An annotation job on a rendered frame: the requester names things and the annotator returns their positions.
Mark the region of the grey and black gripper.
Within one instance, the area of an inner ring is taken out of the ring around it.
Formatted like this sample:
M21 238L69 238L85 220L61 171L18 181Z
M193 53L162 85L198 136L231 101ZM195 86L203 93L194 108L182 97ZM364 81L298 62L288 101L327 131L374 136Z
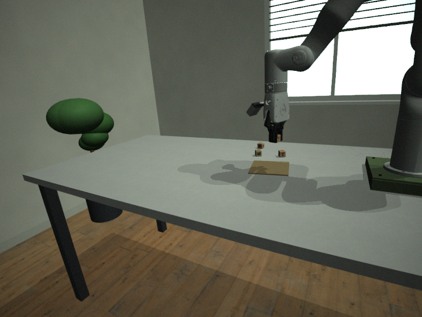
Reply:
M268 128L269 142L277 143L277 134L282 141L283 126L289 119L288 92L265 92L263 105L264 126ZM271 125L273 124L273 125Z

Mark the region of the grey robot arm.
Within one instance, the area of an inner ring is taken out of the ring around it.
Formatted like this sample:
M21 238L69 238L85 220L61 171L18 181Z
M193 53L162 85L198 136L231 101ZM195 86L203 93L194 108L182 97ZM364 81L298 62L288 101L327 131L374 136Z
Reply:
M288 71L308 70L360 6L369 1L373 0L328 0L301 45L267 51L265 92L287 91ZM415 0L410 44L414 61L402 80L391 159L383 168L397 175L422 178L422 0Z

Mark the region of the tan flat mat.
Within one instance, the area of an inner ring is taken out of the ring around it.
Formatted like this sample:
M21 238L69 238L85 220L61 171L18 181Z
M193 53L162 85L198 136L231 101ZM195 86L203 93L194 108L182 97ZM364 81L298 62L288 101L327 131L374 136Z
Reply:
M289 162L254 161L248 174L288 176Z

